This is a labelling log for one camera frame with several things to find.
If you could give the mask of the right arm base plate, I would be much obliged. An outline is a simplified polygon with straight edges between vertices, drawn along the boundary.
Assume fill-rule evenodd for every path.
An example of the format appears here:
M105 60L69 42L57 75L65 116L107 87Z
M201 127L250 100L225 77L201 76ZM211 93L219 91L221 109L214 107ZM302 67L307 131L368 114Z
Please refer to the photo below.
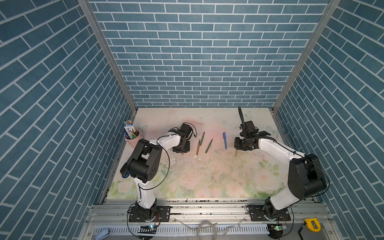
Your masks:
M287 208L282 210L275 210L274 207L269 205L247 205L246 211L250 215L252 222L263 221L290 221L291 216Z

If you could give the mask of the light green pen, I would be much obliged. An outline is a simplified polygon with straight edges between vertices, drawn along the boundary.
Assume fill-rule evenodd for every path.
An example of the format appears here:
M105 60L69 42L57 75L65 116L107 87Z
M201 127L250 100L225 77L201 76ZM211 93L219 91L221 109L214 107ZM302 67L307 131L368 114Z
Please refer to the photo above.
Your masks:
M212 142L213 142L213 139L211 139L210 142L208 143L208 146L207 146L207 148L206 148L205 154L208 153L208 151L209 151L209 149L210 149L210 147L211 147L211 145L212 145Z

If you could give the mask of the brown pen left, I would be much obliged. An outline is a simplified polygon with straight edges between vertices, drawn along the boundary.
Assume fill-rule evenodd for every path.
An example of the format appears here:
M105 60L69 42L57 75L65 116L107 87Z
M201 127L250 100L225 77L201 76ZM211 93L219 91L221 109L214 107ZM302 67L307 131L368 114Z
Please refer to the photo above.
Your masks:
M199 142L198 142L197 152L196 152L196 155L197 155L197 156L199 155L200 146L201 146L201 140L199 140Z

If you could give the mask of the yellow tape measure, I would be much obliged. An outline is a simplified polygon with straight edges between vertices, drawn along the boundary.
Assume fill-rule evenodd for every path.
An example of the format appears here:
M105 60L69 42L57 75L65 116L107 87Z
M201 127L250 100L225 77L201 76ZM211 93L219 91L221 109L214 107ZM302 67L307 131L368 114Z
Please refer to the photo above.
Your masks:
M321 225L318 218L305 219L305 226L308 230L314 233L318 233L321 231Z

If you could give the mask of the box in pen cup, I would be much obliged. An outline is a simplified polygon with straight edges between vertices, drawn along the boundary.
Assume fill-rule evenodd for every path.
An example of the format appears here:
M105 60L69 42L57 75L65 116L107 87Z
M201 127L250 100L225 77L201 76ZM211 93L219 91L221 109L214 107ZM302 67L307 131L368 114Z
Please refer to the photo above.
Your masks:
M126 135L127 135L128 139L133 140L137 137L137 133L136 133L137 131L136 131L132 121L126 121L124 123L124 129L126 131Z

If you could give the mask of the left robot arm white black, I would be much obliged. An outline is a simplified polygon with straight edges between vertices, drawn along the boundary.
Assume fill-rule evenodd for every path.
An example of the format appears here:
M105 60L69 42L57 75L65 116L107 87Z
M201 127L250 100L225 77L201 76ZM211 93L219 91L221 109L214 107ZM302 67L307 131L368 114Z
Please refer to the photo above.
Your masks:
M154 189L160 185L153 185L162 153L169 155L168 150L184 154L190 151L191 137L197 137L198 131L191 123L182 123L178 128L172 128L163 136L155 140L141 139L136 144L133 153L120 169L122 177L132 177L137 186L138 200L134 204L132 222L149 222L161 215L157 207Z

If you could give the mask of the pink pen holder cup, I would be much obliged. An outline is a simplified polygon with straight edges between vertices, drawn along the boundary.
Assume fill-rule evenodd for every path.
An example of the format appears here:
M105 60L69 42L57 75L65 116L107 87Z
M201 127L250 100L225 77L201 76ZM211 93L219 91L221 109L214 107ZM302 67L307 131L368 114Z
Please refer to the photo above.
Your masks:
M141 134L140 130L137 130L137 137L134 139L130 139L129 135L125 133L125 141L134 149L139 142L139 140L143 139L143 135Z

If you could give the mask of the blue pen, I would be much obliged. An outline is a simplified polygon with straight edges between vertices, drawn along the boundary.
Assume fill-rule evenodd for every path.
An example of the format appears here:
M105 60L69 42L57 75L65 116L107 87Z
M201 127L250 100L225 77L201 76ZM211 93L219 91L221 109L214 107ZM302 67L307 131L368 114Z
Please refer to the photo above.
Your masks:
M224 140L225 150L227 150L228 149L228 145L227 145L226 132L223 132L223 140Z

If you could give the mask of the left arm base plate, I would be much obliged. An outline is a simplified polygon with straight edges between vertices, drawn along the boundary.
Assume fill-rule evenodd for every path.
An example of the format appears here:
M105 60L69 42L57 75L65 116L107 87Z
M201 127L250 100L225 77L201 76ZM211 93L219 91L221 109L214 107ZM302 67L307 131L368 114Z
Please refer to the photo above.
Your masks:
M154 204L150 209L145 209L139 204L134 204L130 207L128 221L130 223L153 222L169 222L171 214L170 206L157 206Z

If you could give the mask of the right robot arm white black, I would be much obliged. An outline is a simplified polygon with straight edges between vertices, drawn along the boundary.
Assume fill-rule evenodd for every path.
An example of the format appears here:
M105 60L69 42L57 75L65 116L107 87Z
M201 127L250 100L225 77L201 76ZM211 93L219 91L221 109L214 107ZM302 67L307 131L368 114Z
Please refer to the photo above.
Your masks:
M289 206L328 190L327 176L316 155L306 155L279 143L268 132L260 132L252 121L242 122L240 129L234 142L236 150L260 149L288 165L288 186L265 200L263 211L268 220L273 221Z

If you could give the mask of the blue stapler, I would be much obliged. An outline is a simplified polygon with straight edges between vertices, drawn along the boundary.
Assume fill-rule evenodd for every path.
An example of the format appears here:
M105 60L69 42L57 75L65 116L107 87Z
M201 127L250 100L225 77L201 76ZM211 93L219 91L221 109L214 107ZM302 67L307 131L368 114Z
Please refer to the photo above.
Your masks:
M121 175L123 179L126 179L130 176L130 171L121 171Z

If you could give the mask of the aluminium rail frame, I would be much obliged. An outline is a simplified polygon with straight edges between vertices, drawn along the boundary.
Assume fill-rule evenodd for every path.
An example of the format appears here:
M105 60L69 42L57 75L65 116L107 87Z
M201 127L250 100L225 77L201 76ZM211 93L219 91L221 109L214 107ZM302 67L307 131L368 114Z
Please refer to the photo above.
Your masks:
M94 205L80 233L81 240L340 240L335 220L323 203L303 201L288 208L291 220L252 222L247 205L258 200L160 200L170 206L169 222L130 223L132 201ZM318 218L321 231L311 232L305 219Z

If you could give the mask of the dark green pen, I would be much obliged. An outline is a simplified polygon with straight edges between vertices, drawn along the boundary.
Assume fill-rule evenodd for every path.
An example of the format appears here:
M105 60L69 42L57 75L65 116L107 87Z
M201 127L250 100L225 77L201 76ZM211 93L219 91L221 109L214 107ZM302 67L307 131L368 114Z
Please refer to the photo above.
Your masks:
M204 136L205 136L205 132L203 132L202 138L200 139L200 146L202 146L203 144Z

